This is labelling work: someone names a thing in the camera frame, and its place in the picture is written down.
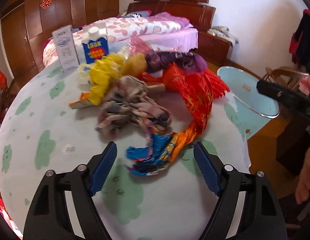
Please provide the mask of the person right hand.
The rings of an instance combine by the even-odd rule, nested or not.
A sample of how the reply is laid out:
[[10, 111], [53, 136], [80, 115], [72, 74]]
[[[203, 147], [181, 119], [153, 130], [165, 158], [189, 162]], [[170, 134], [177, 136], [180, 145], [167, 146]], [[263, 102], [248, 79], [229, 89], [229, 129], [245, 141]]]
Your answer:
[[299, 176], [298, 185], [295, 191], [295, 199], [297, 204], [301, 204], [308, 200], [310, 195], [310, 147], [308, 148], [304, 164]]

